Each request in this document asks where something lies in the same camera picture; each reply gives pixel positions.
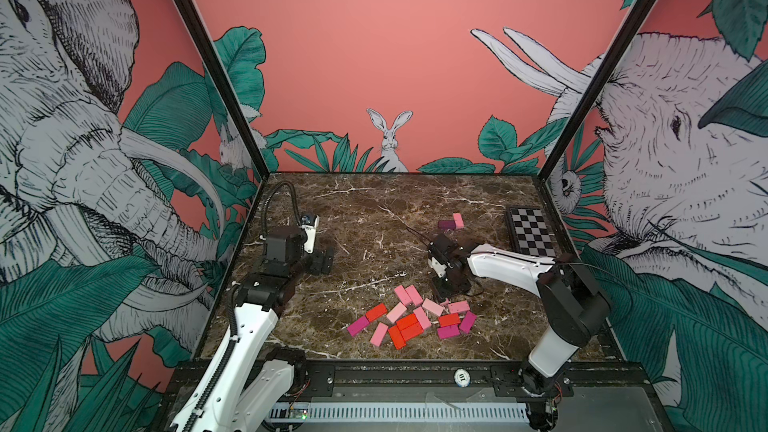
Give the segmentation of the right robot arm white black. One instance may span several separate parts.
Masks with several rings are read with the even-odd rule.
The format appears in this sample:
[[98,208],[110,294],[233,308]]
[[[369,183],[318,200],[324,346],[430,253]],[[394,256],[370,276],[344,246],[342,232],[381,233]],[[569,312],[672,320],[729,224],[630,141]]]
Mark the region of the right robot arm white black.
[[427,258],[440,301],[468,292],[472,277],[493,279],[540,299],[548,326],[518,372],[523,390],[533,397],[551,393],[565,364],[599,333],[613,308],[589,266],[569,256],[524,255],[439,234],[428,242]]

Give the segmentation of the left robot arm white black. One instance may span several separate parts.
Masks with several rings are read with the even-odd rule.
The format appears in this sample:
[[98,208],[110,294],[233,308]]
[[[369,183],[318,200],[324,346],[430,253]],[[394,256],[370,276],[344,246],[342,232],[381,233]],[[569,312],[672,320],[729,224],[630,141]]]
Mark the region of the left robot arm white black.
[[328,272],[332,254],[315,246],[318,225],[278,227],[265,236],[251,273],[228,295],[229,330],[205,373],[167,431],[256,431],[279,399],[307,383],[305,355],[277,351],[248,377],[302,274]]

